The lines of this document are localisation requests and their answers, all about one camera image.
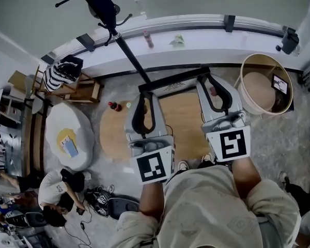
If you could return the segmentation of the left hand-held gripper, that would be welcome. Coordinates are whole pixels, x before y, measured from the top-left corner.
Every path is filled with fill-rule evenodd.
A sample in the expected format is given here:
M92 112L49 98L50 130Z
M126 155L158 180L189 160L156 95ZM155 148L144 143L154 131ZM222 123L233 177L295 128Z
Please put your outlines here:
M168 135L159 98L153 92L139 94L131 102L124 129L130 141L131 167L140 184L169 179L175 168L174 138Z

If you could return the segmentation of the black framed picture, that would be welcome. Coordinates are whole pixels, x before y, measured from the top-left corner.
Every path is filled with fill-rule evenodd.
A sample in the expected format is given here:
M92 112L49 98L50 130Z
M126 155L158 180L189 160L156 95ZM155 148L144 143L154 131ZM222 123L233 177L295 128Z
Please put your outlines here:
M202 67L140 85L138 89L144 96L153 93L159 99L164 99L196 89L198 79L207 78L208 74L209 67Z

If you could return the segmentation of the person's right forearm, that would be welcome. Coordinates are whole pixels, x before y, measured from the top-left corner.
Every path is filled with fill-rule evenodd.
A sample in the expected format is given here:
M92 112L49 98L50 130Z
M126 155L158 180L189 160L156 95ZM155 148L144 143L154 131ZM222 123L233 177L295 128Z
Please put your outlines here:
M261 176L250 157L233 160L232 175L236 189L242 199L261 182Z

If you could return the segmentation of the wooden coffee table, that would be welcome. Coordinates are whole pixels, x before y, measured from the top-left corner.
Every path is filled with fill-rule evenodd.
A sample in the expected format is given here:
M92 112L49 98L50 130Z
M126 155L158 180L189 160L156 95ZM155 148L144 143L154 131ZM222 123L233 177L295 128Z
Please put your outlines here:
M128 161L131 157L124 130L129 110L127 103L129 100L120 102L120 112L106 108L100 121L101 148L114 160ZM201 130L203 121L196 93L188 92L160 99L160 105L168 125L168 134L172 134L175 139L176 162L201 159L210 152L210 146Z

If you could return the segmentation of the round beige side table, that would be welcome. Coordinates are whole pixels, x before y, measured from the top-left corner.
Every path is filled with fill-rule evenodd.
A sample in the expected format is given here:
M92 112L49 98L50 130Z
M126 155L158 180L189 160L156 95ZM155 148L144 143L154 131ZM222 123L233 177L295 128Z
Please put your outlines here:
M288 83L288 93L286 94L290 98L288 106L290 106L291 102L293 101L292 82L286 69L277 60L268 55L252 54L243 61L240 68L240 75L234 84L234 87L238 90L238 93L241 97L243 108L253 115L268 114L271 116L276 116L285 113L287 108L279 113L273 113L271 110L265 111L251 99L250 95L246 92L246 88L243 82L244 76L251 72L258 72L265 75L270 80L270 82L272 81L272 74L282 78Z

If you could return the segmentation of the person's black trousers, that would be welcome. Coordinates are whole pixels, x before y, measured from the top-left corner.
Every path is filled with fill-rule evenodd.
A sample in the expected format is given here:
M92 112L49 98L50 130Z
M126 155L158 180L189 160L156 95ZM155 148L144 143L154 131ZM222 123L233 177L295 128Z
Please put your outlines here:
M232 162L228 161L228 162L217 162L217 161L205 161L203 160L200 165L197 167L197 169L201 169L201 168L207 168L207 167L212 167L212 166L226 166L230 171L232 171Z

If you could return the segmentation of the black coat rack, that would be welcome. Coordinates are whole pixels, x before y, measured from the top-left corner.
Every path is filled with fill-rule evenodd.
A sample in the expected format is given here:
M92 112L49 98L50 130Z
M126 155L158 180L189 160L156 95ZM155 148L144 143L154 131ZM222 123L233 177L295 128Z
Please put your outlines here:
M67 3L68 1L70 0L63 0L55 4L55 7L57 8L63 5L64 3ZM136 59L132 51L130 50L129 46L125 42L122 35L116 30L117 26L121 26L125 24L131 17L132 17L132 14L129 14L121 23L117 23L116 17L105 17L104 19L99 19L100 22L98 23L98 26L106 29L109 34L109 38L104 45L108 46L109 42L113 39L118 44L118 46L121 48L121 50L124 52L125 56L128 58L128 60L133 65L135 70L139 73L139 75L143 78L143 80L146 83L149 83L150 79L147 76L146 72L144 71L143 67L138 62L138 60Z

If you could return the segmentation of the white egg-shaped pouf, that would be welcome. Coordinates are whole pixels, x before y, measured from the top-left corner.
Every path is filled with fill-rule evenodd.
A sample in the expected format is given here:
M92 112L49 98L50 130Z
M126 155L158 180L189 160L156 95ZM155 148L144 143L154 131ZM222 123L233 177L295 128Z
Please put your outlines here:
M70 157L61 142L69 137L78 151ZM61 102L51 108L45 123L45 138L51 152L63 166L73 171L86 169L92 161L95 136L89 119L76 107Z

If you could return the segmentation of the small green plant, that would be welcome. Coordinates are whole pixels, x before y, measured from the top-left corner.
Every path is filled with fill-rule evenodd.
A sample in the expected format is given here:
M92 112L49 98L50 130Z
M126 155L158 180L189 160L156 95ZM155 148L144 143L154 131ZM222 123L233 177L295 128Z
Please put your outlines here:
M177 34L175 38L169 43L174 48L180 48L185 46L185 41L182 34Z

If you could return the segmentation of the red drink bottle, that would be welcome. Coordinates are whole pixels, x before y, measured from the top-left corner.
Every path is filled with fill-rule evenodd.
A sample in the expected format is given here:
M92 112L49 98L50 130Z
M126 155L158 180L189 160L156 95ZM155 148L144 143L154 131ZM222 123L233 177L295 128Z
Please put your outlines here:
M154 44L153 44L150 33L145 30L145 31L143 31L143 36L144 36L144 38L148 44L148 47L152 49L154 47Z

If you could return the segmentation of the dark grey jug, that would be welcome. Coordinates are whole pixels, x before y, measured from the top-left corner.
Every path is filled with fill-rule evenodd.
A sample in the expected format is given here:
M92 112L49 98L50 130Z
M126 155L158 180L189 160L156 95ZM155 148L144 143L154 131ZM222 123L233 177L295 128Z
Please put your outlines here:
M297 48L298 44L299 37L296 30L287 28L280 44L278 44L275 48L278 52L282 51L285 54L290 55Z

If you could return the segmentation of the person's beige shirt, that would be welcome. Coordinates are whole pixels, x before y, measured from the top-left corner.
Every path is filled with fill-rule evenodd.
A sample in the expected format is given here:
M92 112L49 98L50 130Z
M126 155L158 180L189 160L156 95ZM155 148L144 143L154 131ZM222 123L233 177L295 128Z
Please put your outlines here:
M124 212L110 248L291 248L299 231L298 205L264 179L241 199L225 166L193 169L164 189L161 221Z

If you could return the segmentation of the brown cardboard box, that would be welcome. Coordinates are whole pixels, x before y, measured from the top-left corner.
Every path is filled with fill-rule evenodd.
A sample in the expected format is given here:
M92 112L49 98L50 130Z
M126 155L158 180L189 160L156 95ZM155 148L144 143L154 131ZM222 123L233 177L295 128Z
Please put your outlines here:
M15 89L25 92L25 80L26 80L26 75L19 72L15 71L13 75L9 78L8 83L10 83Z

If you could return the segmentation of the white shelf unit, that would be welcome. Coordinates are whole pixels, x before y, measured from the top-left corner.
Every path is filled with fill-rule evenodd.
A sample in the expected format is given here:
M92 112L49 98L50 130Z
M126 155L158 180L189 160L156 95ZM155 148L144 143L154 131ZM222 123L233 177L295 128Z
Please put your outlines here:
M22 100L5 95L4 90L0 90L0 126L17 129L21 124Z

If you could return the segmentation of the grey black spare device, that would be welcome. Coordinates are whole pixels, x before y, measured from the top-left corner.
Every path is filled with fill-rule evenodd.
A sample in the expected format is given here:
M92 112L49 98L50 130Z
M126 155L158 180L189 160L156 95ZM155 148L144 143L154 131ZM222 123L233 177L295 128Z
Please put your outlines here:
M12 210L6 213L5 220L9 225L19 228L44 227L47 222L41 212L22 213L19 210Z

